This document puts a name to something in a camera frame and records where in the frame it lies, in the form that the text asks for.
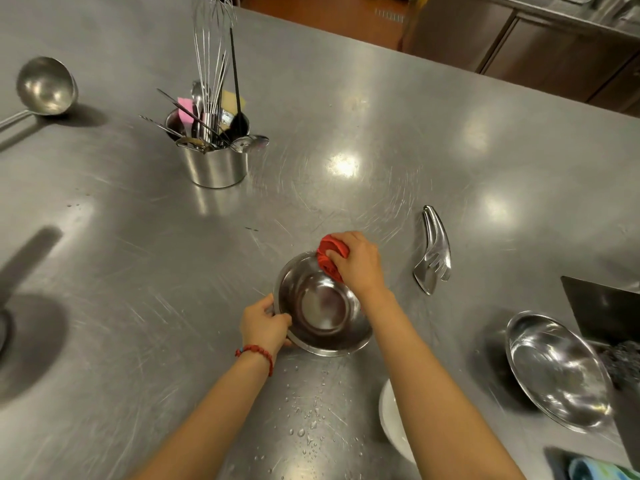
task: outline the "ladle handle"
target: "ladle handle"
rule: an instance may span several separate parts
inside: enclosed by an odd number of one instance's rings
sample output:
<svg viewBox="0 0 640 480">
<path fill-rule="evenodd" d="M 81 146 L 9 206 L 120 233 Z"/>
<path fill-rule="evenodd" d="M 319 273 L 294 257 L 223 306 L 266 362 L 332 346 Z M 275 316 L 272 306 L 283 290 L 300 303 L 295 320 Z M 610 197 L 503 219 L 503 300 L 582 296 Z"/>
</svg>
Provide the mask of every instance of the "ladle handle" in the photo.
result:
<svg viewBox="0 0 640 480">
<path fill-rule="evenodd" d="M 13 116 L 9 116 L 7 119 L 0 121 L 0 131 L 11 126 L 14 123 L 17 123 L 20 120 L 25 119 L 30 114 L 34 114 L 33 111 L 25 109 L 21 112 L 16 112 Z"/>
</svg>

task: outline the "blue patterned cloth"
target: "blue patterned cloth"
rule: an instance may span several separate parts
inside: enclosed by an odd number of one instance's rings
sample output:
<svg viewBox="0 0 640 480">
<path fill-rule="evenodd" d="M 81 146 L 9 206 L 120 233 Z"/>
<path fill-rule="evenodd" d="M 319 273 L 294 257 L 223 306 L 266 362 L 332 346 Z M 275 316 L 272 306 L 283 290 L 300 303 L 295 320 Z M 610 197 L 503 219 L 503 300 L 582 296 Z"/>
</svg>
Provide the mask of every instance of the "blue patterned cloth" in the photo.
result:
<svg viewBox="0 0 640 480">
<path fill-rule="evenodd" d="M 581 456 L 574 458 L 569 464 L 569 478 L 571 480 L 640 480 L 640 473 L 613 463 Z"/>
</svg>

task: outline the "orange floor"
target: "orange floor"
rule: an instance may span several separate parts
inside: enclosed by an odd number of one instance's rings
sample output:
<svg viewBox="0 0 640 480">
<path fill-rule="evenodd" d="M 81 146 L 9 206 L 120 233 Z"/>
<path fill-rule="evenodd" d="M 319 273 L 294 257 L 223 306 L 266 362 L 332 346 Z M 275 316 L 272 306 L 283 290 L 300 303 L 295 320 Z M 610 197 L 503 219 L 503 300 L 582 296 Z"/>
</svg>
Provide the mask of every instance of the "orange floor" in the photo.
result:
<svg viewBox="0 0 640 480">
<path fill-rule="evenodd" d="M 242 0 L 243 8 L 345 37 L 397 49 L 403 24 L 376 14 L 404 16 L 400 0 Z"/>
</svg>

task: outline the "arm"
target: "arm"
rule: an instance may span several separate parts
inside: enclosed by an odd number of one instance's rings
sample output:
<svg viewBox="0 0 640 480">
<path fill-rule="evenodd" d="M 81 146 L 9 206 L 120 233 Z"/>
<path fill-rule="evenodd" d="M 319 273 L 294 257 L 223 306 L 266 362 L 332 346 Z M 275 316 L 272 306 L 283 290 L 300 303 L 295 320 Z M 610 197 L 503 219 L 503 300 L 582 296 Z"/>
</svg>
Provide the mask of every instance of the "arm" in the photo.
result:
<svg viewBox="0 0 640 480">
<path fill-rule="evenodd" d="M 273 295 L 244 309 L 243 345 L 259 345 L 275 360 L 282 347 L 289 315 L 270 317 Z M 269 361 L 245 352 L 213 386 L 196 411 L 131 480 L 201 480 L 216 477 L 229 446 L 242 427 L 267 380 Z"/>
<path fill-rule="evenodd" d="M 480 412 L 441 366 L 384 284 L 380 255 L 359 232 L 332 234 L 349 257 L 327 252 L 360 300 L 387 365 L 423 479 L 524 480 Z"/>
</svg>

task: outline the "white bowl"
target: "white bowl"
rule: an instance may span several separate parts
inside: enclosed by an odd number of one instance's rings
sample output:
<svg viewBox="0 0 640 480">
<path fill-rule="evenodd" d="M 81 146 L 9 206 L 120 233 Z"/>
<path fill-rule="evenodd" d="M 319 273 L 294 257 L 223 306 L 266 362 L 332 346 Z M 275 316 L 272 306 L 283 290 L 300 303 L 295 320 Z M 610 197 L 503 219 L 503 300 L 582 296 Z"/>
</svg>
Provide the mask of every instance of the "white bowl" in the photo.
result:
<svg viewBox="0 0 640 480">
<path fill-rule="evenodd" d="M 406 439 L 402 420 L 400 419 L 396 396 L 389 380 L 382 387 L 378 411 L 380 413 L 380 424 L 391 444 L 402 456 L 415 464 L 413 452 L 411 451 L 411 446 L 409 446 L 409 441 Z"/>
</svg>

